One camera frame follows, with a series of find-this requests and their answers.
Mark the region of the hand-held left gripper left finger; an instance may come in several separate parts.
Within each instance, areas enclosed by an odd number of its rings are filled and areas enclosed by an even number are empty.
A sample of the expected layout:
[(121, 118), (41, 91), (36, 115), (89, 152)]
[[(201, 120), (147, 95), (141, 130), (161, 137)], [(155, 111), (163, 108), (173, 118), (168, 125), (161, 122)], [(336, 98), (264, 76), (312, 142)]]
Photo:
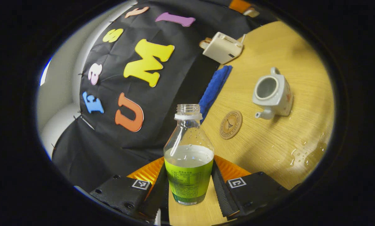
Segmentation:
[(132, 218), (153, 222), (167, 192), (165, 159), (161, 157), (128, 176), (113, 175), (90, 195)]

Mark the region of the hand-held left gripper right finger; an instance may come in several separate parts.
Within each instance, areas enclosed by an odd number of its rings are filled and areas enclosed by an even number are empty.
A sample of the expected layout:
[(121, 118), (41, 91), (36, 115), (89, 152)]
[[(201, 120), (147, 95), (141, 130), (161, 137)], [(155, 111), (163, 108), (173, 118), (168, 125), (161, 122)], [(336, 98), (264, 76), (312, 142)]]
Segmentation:
[(222, 215), (228, 220), (258, 215), (291, 193), (266, 173), (250, 173), (217, 155), (211, 176)]

